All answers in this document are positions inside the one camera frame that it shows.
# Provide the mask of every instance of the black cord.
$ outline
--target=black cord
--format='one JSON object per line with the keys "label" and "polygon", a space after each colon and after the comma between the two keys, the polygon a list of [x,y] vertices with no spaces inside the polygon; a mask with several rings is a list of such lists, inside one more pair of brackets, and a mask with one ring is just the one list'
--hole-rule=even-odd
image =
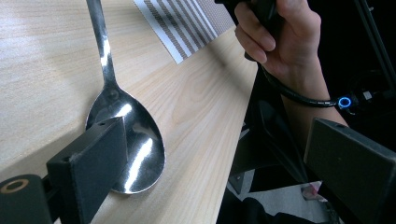
{"label": "black cord", "polygon": [[280,94],[288,97],[294,102],[297,102],[302,105],[309,105],[313,107],[332,107],[337,105],[337,101],[329,100],[329,101],[320,101],[314,100],[307,97],[300,95],[299,93],[293,91],[289,87],[285,86],[281,83],[276,77],[269,74],[264,67],[262,66],[262,71],[264,72],[265,77],[267,78],[268,82],[279,91]]}

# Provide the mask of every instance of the spoon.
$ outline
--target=spoon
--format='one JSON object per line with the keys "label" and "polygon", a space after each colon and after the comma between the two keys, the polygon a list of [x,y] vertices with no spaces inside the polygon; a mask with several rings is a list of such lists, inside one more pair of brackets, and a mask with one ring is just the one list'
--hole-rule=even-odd
{"label": "spoon", "polygon": [[102,120],[123,117],[128,161],[112,190],[138,193],[154,185],[163,172],[163,139],[147,109],[117,84],[101,1],[87,0],[87,4],[105,84],[91,107],[85,127],[88,130]]}

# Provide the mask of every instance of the striped paper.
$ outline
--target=striped paper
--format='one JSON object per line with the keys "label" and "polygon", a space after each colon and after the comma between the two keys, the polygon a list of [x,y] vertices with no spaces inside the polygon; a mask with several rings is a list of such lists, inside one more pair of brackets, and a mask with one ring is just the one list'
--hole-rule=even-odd
{"label": "striped paper", "polygon": [[222,4],[214,0],[134,0],[176,63],[233,26]]}

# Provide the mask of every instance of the spoon handle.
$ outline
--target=spoon handle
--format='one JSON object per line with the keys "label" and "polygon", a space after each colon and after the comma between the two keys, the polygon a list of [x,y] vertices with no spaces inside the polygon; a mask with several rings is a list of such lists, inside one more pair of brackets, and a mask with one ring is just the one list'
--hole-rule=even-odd
{"label": "spoon handle", "polygon": [[118,86],[113,67],[113,57],[111,56],[110,44],[107,38],[105,17],[103,15],[100,0],[87,0],[90,11],[92,27],[95,32],[96,44],[99,49],[100,62],[102,64],[105,87]]}

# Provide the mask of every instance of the wood grain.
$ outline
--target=wood grain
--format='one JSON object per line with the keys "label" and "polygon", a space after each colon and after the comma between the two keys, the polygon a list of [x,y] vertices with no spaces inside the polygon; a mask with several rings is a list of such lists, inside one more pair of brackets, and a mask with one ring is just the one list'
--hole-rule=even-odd
{"label": "wood grain", "polygon": [[[257,69],[233,29],[177,65],[129,0],[103,1],[117,81],[156,120],[166,165],[151,189],[110,192],[93,223],[215,223]],[[0,3],[0,181],[47,173],[102,89],[85,1]]]}

